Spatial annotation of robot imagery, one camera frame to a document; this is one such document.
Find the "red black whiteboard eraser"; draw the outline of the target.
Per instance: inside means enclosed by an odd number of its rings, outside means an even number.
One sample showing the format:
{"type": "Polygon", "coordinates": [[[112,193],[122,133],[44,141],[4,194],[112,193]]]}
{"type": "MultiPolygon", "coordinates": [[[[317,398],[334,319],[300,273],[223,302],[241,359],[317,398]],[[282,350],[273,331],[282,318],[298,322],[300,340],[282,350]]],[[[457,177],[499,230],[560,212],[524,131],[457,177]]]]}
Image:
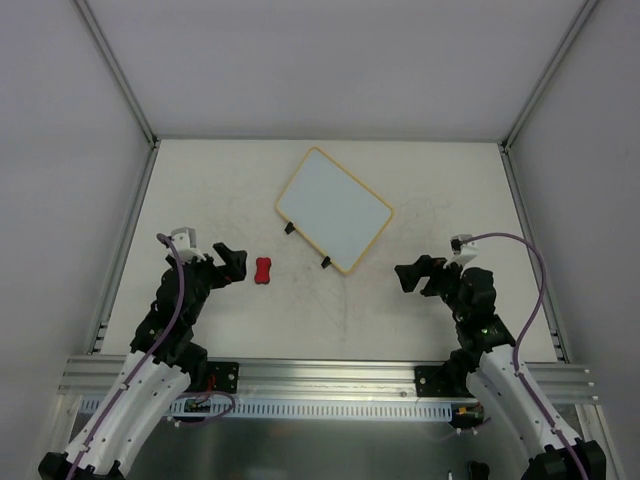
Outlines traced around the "red black whiteboard eraser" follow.
{"type": "Polygon", "coordinates": [[[272,260],[269,257],[258,257],[256,259],[256,270],[254,282],[257,285],[268,285],[271,281],[272,260]]]}

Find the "yellow framed whiteboard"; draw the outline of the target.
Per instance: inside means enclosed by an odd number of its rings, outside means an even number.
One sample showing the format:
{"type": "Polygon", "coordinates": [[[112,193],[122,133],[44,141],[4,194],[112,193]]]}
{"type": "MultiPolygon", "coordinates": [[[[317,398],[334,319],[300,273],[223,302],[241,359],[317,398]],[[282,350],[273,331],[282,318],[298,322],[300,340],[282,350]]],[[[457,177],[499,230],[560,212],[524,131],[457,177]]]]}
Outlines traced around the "yellow framed whiteboard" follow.
{"type": "Polygon", "coordinates": [[[394,217],[388,202],[318,147],[305,154],[275,209],[345,275],[394,217]]]}

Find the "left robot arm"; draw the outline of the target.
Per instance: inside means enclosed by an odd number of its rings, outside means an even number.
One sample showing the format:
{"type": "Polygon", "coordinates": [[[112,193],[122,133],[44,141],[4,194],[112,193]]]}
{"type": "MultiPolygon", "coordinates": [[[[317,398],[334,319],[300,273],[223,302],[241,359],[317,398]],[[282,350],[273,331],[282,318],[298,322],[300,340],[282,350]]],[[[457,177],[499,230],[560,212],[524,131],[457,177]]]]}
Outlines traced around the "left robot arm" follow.
{"type": "Polygon", "coordinates": [[[218,242],[210,256],[192,234],[190,228],[158,234],[169,267],[120,372],[65,449],[45,454],[38,465],[41,478],[125,478],[171,404],[184,393],[204,392],[208,352],[194,343],[193,327],[212,291],[246,278],[247,253],[218,242]]]}

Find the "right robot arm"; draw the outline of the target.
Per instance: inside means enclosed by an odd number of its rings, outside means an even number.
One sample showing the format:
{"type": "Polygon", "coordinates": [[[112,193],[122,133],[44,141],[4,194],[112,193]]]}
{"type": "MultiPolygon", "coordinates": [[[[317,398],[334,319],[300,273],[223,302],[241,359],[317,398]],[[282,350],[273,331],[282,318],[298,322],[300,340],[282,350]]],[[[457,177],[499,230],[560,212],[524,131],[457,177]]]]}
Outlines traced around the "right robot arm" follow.
{"type": "Polygon", "coordinates": [[[455,322],[459,349],[422,387],[476,398],[492,422],[514,436],[525,479],[605,478],[603,449],[581,438],[517,359],[516,341],[496,312],[491,271],[429,255],[394,271],[406,293],[424,280],[421,295],[442,300],[455,322]]]}

